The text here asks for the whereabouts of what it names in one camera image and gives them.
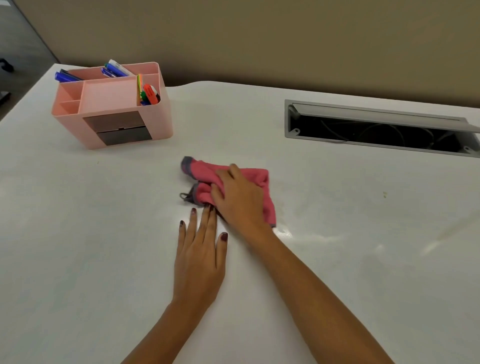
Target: hand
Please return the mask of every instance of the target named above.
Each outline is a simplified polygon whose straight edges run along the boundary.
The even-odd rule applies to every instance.
[[[197,230],[197,210],[192,209],[188,228],[180,222],[173,302],[187,304],[204,314],[213,303],[225,276],[227,256],[226,232],[216,242],[216,211],[212,206],[204,208]]]
[[[235,164],[216,173],[225,187],[225,197],[215,184],[212,184],[211,195],[227,223],[247,242],[251,241],[252,234],[271,231],[263,216],[263,190],[247,180]]]

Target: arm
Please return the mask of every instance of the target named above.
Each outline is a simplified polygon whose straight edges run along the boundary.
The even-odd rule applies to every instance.
[[[196,227],[193,208],[188,228],[180,222],[172,302],[122,364],[171,364],[215,300],[225,276],[228,236],[222,233],[215,247],[216,211],[210,207]]]
[[[212,197],[225,220],[259,256],[318,363],[392,363],[375,338],[264,223],[262,189],[236,165],[217,171],[225,196]]]

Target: finger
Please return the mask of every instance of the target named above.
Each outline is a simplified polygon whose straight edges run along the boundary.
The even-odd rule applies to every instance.
[[[207,230],[205,231],[204,244],[208,249],[212,249],[215,253],[215,237],[216,237],[216,210],[212,206],[210,209],[210,216],[208,217]]]
[[[216,184],[212,184],[212,190],[210,191],[210,195],[212,196],[215,206],[217,206],[218,209],[221,211],[224,198],[222,191],[220,191],[220,187],[218,187]]]
[[[227,259],[228,234],[221,233],[216,241],[216,268],[225,274],[225,261]]]
[[[220,177],[224,186],[227,186],[233,181],[233,177],[227,170],[217,170],[216,175]]]
[[[193,208],[190,212],[190,221],[187,227],[187,233],[185,235],[185,242],[183,248],[188,248],[195,239],[195,232],[197,231],[197,209]]]
[[[183,249],[183,243],[185,242],[185,223],[183,220],[180,221],[179,227],[179,244],[177,245],[177,256],[179,256],[180,252]]]
[[[238,168],[238,166],[235,163],[230,164],[228,170],[229,170],[230,174],[233,176],[234,179],[243,177],[243,175],[240,171],[240,168]]]
[[[198,228],[197,233],[195,234],[194,243],[202,244],[204,242],[205,232],[207,230],[208,217],[210,216],[211,205],[204,207],[202,212],[202,219],[200,220],[200,227]]]

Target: orange highlighter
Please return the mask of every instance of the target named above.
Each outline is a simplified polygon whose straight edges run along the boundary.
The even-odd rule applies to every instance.
[[[156,92],[154,91],[153,87],[149,84],[144,84],[144,91],[145,94],[147,95],[148,101],[150,101],[150,104],[155,105],[158,104],[158,100],[156,98]]]

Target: forearm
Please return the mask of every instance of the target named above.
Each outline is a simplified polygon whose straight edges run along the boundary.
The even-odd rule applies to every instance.
[[[247,237],[317,362],[391,363],[361,322],[271,231]]]
[[[202,316],[185,303],[172,302],[122,364],[171,364]]]

